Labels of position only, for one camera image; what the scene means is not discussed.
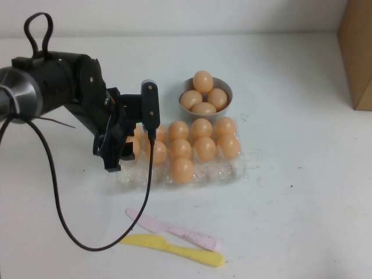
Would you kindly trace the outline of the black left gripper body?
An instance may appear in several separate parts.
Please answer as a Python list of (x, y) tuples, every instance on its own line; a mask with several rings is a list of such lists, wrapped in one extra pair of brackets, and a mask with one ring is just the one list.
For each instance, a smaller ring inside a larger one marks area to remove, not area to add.
[(134, 136), (137, 123), (142, 121), (141, 95), (121, 95), (116, 87), (100, 86), (100, 121), (100, 140), (109, 133), (117, 140)]

